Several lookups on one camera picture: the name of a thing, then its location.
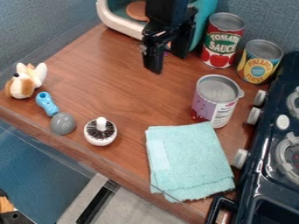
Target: gray toy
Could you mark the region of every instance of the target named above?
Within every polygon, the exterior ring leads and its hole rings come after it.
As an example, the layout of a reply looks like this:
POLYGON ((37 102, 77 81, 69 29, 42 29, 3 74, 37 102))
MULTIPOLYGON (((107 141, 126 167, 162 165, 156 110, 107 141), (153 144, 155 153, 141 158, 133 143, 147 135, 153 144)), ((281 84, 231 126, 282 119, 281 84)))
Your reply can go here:
POLYGON ((50 128, 52 132, 64 136, 74 131, 76 122, 71 115, 61 112, 52 118, 50 128))

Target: stuffed animal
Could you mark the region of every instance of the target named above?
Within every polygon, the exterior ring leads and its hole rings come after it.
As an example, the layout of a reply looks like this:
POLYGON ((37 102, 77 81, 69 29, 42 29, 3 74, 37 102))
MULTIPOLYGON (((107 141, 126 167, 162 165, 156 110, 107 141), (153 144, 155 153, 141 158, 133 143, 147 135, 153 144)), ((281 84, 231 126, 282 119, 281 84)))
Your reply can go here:
POLYGON ((17 63, 17 71, 5 85, 5 94, 16 99, 31 97, 34 89, 43 85, 47 70, 45 63, 40 63, 37 67, 17 63))

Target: tomato sauce can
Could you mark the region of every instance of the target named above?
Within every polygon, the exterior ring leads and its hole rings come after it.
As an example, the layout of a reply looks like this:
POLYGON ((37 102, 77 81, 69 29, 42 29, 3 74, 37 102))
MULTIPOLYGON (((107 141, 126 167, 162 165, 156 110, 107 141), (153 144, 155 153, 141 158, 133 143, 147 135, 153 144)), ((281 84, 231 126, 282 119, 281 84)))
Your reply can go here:
POLYGON ((197 123, 211 121, 214 129, 222 128, 243 96, 243 90, 233 80, 220 74, 205 75, 196 85, 191 118, 197 123))
POLYGON ((272 78, 282 56, 283 50, 278 45, 264 39, 253 39, 246 44, 237 67, 238 75, 244 81, 264 84, 272 78))
POLYGON ((211 15, 200 58, 210 67, 231 66, 243 31, 240 17, 226 12, 211 15))

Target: red can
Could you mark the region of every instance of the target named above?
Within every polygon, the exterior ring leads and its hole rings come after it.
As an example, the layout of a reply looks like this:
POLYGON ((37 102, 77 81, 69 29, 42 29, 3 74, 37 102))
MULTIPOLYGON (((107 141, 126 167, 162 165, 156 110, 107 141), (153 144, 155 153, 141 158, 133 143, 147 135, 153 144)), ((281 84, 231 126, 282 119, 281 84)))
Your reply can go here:
POLYGON ((240 17, 226 12, 211 15, 201 59, 210 67, 231 66, 243 31, 240 17))

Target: yellow can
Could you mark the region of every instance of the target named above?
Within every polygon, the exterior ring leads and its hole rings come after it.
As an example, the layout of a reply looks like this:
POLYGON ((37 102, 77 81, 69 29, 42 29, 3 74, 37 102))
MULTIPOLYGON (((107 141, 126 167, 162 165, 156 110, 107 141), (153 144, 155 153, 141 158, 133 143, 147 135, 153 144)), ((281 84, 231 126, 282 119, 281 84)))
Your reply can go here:
POLYGON ((282 56, 283 50, 278 45, 263 39, 251 40, 237 67, 238 75, 253 84, 265 83, 270 80, 282 56))

